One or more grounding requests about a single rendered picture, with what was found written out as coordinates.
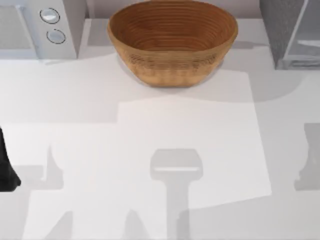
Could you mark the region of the brown woven basket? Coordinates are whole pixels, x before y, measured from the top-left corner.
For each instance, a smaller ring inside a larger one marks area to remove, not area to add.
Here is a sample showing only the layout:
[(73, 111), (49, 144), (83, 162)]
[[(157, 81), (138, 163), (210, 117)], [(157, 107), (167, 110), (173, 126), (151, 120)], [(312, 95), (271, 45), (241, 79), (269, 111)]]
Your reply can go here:
[(199, 0), (147, 0), (112, 15), (107, 32), (128, 69), (152, 87), (191, 87), (216, 70), (238, 35), (236, 18)]

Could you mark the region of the round microwave knob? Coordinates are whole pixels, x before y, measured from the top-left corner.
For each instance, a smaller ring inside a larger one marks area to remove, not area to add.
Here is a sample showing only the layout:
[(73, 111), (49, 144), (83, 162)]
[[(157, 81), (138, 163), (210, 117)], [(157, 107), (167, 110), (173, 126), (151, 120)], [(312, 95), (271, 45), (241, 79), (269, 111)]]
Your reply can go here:
[(46, 32), (46, 38), (53, 44), (60, 45), (66, 41), (66, 35), (59, 29), (52, 29)]
[(41, 9), (39, 16), (41, 20), (47, 24), (56, 24), (61, 18), (59, 12), (54, 8)]

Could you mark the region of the pale microwave oven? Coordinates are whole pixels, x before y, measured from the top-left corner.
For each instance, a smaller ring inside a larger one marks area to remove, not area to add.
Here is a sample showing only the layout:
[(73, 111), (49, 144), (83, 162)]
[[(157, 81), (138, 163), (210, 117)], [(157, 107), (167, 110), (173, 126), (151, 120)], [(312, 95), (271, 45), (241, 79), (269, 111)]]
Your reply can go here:
[[(56, 24), (40, 18), (40, 10), (53, 8), (60, 14)], [(77, 59), (85, 20), (87, 0), (0, 0), (0, 60)], [(47, 31), (58, 29), (66, 40), (51, 43)]]

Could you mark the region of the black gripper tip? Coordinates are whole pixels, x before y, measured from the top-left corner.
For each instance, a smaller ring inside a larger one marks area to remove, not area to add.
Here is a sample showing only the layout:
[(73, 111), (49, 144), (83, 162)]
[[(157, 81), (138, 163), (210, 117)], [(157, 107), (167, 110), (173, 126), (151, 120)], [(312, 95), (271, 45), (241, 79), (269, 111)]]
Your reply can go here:
[(0, 193), (13, 192), (21, 186), (21, 183), (21, 179), (10, 163), (3, 130), (0, 127)]

